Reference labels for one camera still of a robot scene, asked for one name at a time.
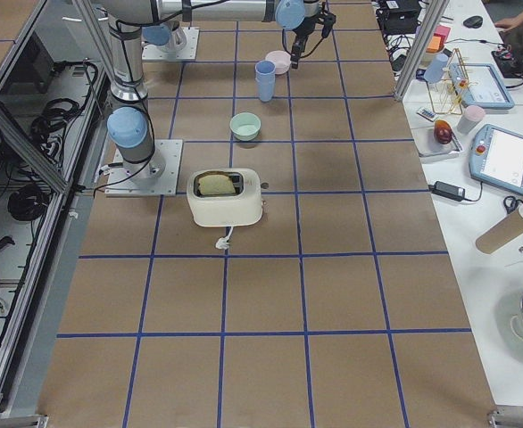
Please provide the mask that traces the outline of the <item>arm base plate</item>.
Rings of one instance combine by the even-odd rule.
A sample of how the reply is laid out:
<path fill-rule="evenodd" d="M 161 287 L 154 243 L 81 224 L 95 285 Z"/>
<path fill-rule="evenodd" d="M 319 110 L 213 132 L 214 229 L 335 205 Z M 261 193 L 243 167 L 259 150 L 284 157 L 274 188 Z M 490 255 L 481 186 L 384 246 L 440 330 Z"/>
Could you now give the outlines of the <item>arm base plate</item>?
<path fill-rule="evenodd" d="M 181 139 L 157 139 L 154 156 L 138 172 L 141 165 L 124 162 L 118 149 L 113 161 L 121 166 L 113 168 L 109 174 L 110 185 L 104 188 L 109 197 L 174 196 L 178 187 L 178 173 L 182 158 Z"/>
<path fill-rule="evenodd" d="M 197 54 L 199 28 L 143 29 L 144 62 L 188 62 Z"/>

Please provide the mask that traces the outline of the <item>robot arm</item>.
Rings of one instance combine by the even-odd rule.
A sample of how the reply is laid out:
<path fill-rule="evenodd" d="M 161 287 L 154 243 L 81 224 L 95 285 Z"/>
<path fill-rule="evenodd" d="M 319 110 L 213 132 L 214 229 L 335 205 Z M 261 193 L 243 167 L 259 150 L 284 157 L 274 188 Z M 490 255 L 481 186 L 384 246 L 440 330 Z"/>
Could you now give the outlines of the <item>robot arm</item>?
<path fill-rule="evenodd" d="M 292 31 L 295 40 L 287 51 L 290 67 L 312 55 L 305 48 L 309 36 L 321 26 L 321 40 L 328 38 L 336 16 L 318 1 L 102 1 L 109 15 L 111 90 L 120 103 L 146 107 L 147 90 L 142 66 L 143 30 L 159 37 L 166 45 L 182 22 L 259 21 L 276 22 L 284 33 Z"/>
<path fill-rule="evenodd" d="M 177 53 L 187 45 L 187 36 L 178 21 L 142 28 L 144 40 L 166 53 Z"/>

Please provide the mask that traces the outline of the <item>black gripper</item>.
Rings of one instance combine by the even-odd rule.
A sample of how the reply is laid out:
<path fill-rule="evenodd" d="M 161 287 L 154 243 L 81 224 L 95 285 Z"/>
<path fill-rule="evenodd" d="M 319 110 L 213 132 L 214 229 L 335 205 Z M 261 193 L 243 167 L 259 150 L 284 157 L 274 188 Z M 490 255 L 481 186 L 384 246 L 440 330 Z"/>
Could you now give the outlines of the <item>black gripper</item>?
<path fill-rule="evenodd" d="M 291 47 L 290 68 L 297 69 L 299 61 L 302 59 L 305 46 L 309 35 L 315 30 L 317 25 L 322 26 L 321 37 L 328 38 L 334 25 L 336 16 L 330 11 L 319 11 L 311 17 L 306 17 L 302 24 L 294 29 L 295 40 Z"/>

